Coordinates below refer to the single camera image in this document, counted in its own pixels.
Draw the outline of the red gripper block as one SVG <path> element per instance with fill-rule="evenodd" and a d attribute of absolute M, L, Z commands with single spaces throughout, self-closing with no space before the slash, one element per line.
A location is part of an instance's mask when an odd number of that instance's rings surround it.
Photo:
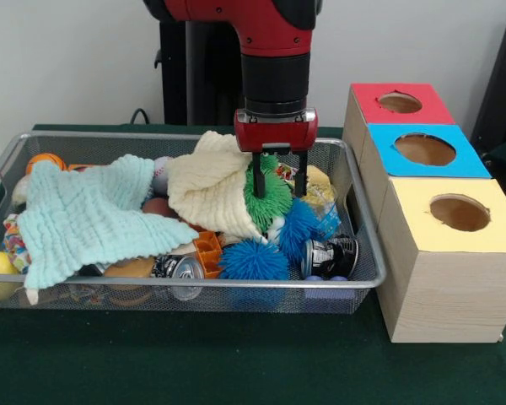
<path fill-rule="evenodd" d="M 303 197 L 307 188 L 308 150 L 318 132 L 318 116 L 314 108 L 306 108 L 298 115 L 262 117 L 238 109 L 234 114 L 234 130 L 242 152 L 251 152 L 253 191 L 256 197 L 265 196 L 265 176 L 261 169 L 261 154 L 269 150 L 289 149 L 298 152 L 299 167 L 294 176 L 294 194 Z"/>

